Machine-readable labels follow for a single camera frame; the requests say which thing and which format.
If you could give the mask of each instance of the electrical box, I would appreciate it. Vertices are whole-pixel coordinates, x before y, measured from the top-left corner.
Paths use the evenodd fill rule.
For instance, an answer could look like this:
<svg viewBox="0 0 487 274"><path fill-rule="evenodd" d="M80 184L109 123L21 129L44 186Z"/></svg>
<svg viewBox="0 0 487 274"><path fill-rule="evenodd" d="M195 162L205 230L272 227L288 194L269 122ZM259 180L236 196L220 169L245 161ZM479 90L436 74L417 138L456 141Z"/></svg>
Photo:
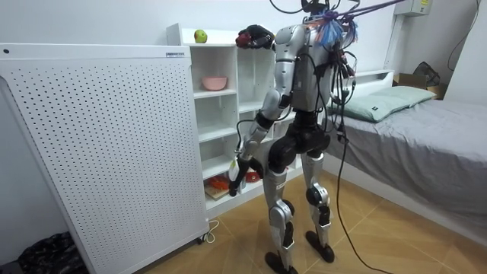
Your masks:
<svg viewBox="0 0 487 274"><path fill-rule="evenodd" d="M433 0L405 0L396 4L395 15L421 16L428 15Z"/></svg>

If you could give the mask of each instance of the green apple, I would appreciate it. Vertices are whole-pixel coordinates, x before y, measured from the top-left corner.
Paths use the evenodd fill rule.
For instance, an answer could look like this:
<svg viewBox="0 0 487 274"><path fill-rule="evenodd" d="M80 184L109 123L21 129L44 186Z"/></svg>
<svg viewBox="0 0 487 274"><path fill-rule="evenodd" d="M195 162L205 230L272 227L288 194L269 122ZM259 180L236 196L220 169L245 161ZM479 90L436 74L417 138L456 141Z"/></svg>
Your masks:
<svg viewBox="0 0 487 274"><path fill-rule="evenodd" d="M208 40L208 36L204 30L197 30L195 31L195 41L197 43L206 43Z"/></svg>

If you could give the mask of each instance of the mattress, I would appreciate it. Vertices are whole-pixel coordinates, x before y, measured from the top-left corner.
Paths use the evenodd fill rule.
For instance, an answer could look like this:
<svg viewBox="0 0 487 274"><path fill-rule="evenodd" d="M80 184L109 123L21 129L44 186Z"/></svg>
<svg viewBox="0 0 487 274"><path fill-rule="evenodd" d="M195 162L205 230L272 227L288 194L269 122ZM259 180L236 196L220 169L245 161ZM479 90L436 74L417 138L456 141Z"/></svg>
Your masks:
<svg viewBox="0 0 487 274"><path fill-rule="evenodd" d="M347 163L487 231L487 107L430 100L380 123L344 122ZM327 152L341 158L333 139Z"/></svg>

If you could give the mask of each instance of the pillow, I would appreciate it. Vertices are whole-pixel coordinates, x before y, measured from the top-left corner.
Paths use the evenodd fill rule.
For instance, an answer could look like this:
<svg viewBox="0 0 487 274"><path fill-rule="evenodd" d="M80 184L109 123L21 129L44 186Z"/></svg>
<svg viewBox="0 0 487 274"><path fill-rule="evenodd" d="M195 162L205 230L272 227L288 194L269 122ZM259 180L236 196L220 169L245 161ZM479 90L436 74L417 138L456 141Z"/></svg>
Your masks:
<svg viewBox="0 0 487 274"><path fill-rule="evenodd" d="M378 92L373 93L373 95L401 98L408 102L409 107L414 107L416 104L419 104L426 100L430 100L434 96L436 96L436 94L430 91L422 90L420 88L403 86L384 88Z"/></svg>
<svg viewBox="0 0 487 274"><path fill-rule="evenodd" d="M347 117L377 123L391 113L405 109L408 106L408 103L400 97L370 94L363 97L352 97L345 105L344 114ZM332 111L338 111L336 104L333 104Z"/></svg>

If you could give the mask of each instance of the white wall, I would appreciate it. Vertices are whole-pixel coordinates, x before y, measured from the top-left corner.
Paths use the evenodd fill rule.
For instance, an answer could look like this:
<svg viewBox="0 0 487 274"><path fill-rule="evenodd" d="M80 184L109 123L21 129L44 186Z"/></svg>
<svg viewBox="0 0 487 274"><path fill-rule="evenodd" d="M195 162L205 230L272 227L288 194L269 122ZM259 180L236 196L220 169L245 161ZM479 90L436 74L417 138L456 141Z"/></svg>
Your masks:
<svg viewBox="0 0 487 274"><path fill-rule="evenodd" d="M487 106L487 90L483 84L487 56L485 29L487 28L487 4L480 4L479 17L466 38L465 46L448 86L445 100L455 100Z"/></svg>
<svg viewBox="0 0 487 274"><path fill-rule="evenodd" d="M383 1L364 0L362 5ZM275 2L286 10L300 8L299 0ZM351 6L344 1L342 8ZM303 16L279 13L267 0L2 0L0 43L164 45L165 28L178 22L219 30L262 24L277 32L301 23ZM358 18L359 41L349 50L359 58L359 71L382 69L392 17L389 7ZM0 139L0 263L5 263L66 226L26 148L21 153L13 150L24 143L3 105L0 110L0 129L11 130Z"/></svg>
<svg viewBox="0 0 487 274"><path fill-rule="evenodd" d="M448 56L467 34L476 9L476 0L434 0L430 15L406 18L401 38L403 50L397 51L395 68L412 73L426 61L440 74L441 82L450 82L453 72L447 67ZM462 45L452 56L452 67L457 64Z"/></svg>
<svg viewBox="0 0 487 274"><path fill-rule="evenodd" d="M0 265L67 231L56 202L0 91Z"/></svg>

